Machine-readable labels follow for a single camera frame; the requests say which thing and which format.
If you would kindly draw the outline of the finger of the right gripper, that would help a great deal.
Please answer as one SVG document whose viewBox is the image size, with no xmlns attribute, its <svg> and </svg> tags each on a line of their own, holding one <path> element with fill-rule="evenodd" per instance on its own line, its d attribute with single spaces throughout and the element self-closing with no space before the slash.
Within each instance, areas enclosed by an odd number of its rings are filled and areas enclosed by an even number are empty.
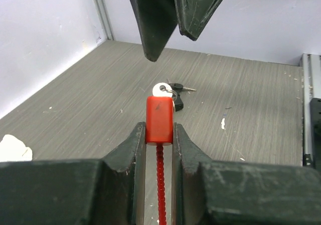
<svg viewBox="0 0 321 225">
<path fill-rule="evenodd" d="M 158 60 L 178 21 L 175 0 L 129 0 L 145 57 Z"/>
<path fill-rule="evenodd" d="M 196 41 L 223 0 L 175 0 L 180 34 Z"/>
</svg>

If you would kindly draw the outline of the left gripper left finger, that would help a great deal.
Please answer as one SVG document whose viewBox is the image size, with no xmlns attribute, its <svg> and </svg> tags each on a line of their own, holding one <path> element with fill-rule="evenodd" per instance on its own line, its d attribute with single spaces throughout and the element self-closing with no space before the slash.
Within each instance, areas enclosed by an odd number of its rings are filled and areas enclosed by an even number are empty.
<svg viewBox="0 0 321 225">
<path fill-rule="evenodd" d="M 106 224 L 143 224 L 145 200 L 145 123 L 104 158 L 102 214 Z"/>
</svg>

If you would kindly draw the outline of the red cable padlock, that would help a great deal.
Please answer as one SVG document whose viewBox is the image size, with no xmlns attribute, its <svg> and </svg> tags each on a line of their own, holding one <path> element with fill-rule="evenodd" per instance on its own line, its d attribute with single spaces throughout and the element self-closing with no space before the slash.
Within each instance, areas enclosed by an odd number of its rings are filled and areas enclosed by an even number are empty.
<svg viewBox="0 0 321 225">
<path fill-rule="evenodd" d="M 164 145 L 173 143 L 173 100 L 149 96 L 146 101 L 146 144 L 156 145 L 156 176 L 159 224 L 166 224 Z"/>
</svg>

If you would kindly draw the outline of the silver keys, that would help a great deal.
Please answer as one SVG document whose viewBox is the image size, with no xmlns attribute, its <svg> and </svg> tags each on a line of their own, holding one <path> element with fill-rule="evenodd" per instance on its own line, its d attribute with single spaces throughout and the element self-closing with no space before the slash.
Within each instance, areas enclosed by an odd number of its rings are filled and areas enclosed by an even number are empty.
<svg viewBox="0 0 321 225">
<path fill-rule="evenodd" d="M 176 101 L 178 94 L 167 83 L 160 82 L 154 85 L 152 88 L 152 95 L 157 97 L 170 97 L 173 101 Z"/>
</svg>

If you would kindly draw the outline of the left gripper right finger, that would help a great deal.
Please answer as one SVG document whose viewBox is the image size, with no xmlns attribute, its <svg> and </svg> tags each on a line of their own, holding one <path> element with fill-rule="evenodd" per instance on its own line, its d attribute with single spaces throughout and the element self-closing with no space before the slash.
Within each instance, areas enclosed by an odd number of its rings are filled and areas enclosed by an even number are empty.
<svg viewBox="0 0 321 225">
<path fill-rule="evenodd" d="M 202 163 L 212 159 L 174 124 L 172 146 L 172 224 L 206 224 L 206 193 Z"/>
</svg>

